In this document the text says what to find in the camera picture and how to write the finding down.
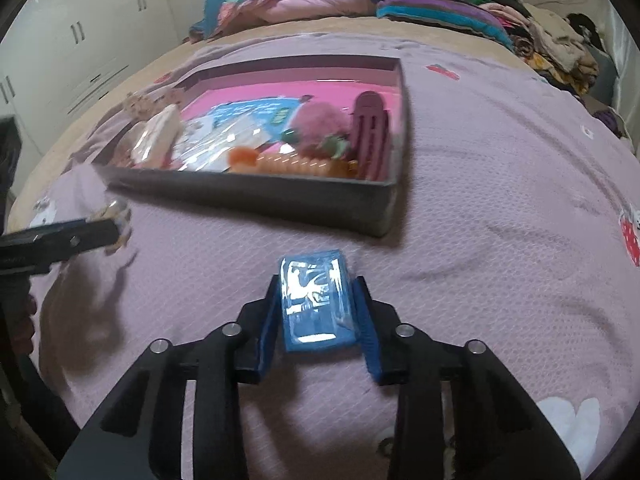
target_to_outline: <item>white heart print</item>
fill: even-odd
[[[582,125],[582,132],[583,132],[587,137],[589,137],[590,139],[592,139],[592,140],[593,140],[593,132],[592,132],[590,129],[588,129],[584,124]]]
[[[571,402],[560,397],[548,397],[536,404],[574,457],[580,475],[585,478],[600,431],[598,399],[584,400],[578,413],[575,413]]]

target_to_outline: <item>pink bedsheet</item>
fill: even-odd
[[[301,52],[401,59],[412,135],[392,232],[377,240],[130,194],[125,250],[33,280],[44,378],[83,424],[153,339],[202,338],[264,295],[284,254],[338,248],[405,322],[452,344],[487,342],[587,475],[640,399],[640,269],[620,216],[640,206],[638,161],[534,72],[409,40],[315,33],[212,46],[164,84],[204,62]],[[127,123],[114,108],[74,155],[48,193],[56,220],[104,204],[89,162]],[[281,356],[241,402],[252,478],[386,477],[373,450],[394,423],[395,390],[372,383],[356,350]]]
[[[359,81],[289,81],[286,83],[257,83],[242,86],[231,86],[207,90],[200,97],[191,102],[183,111],[184,120],[193,119],[206,114],[214,106],[261,99],[272,96],[302,97],[312,94],[314,99],[326,101],[345,113],[353,112],[353,104],[356,97],[362,92],[374,91],[382,96],[385,107],[390,111],[392,126],[397,126],[400,112],[400,91],[393,86],[376,85],[373,83],[361,83]]]

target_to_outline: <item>strawberry print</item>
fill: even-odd
[[[631,256],[636,267],[640,267],[640,244],[638,244],[638,237],[634,231],[634,225],[626,217],[624,213],[620,215],[620,227],[622,227],[622,235],[625,237],[626,251]]]
[[[460,76],[458,74],[456,74],[455,72],[452,72],[451,70],[447,70],[442,65],[438,65],[438,64],[429,65],[427,66],[427,69],[431,70],[432,72],[437,72],[438,74],[442,74],[447,77],[450,77],[451,79],[453,79],[453,81],[460,81]]]
[[[169,78],[171,77],[171,72],[167,72],[164,75],[161,75],[158,79],[156,79],[154,81],[154,83],[158,84],[158,83],[164,83],[165,81],[167,81]]]
[[[236,4],[233,2],[225,2],[220,5],[220,10],[218,11],[218,26],[222,25],[226,19],[231,16],[236,8]]]

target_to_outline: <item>plastic wrapper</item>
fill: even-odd
[[[357,341],[351,282],[340,251],[286,256],[280,264],[280,287],[288,352]]]
[[[177,105],[169,105],[148,121],[135,124],[120,139],[111,163],[125,168],[164,168],[183,126]]]
[[[205,116],[187,125],[185,136],[174,146],[171,167],[178,171],[226,171],[231,148],[258,148],[270,140],[262,122],[250,111],[219,126]]]
[[[206,100],[206,97],[207,95],[203,94],[202,98]],[[197,102],[194,104],[197,109],[200,108]],[[301,102],[297,98],[266,97],[218,104],[209,108],[205,117],[213,118],[214,124],[219,125],[229,119],[251,112],[254,118],[266,129],[271,141],[276,142],[280,140],[281,134],[288,127],[290,119],[295,115],[300,105]]]

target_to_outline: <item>blue packet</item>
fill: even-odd
[[[213,107],[207,115],[212,116],[214,124],[217,125],[230,118],[251,112],[264,125],[271,141],[277,142],[301,104],[300,99],[293,97],[266,97],[221,104]]]
[[[280,264],[280,289],[287,352],[357,341],[351,282],[340,251],[285,256]]]

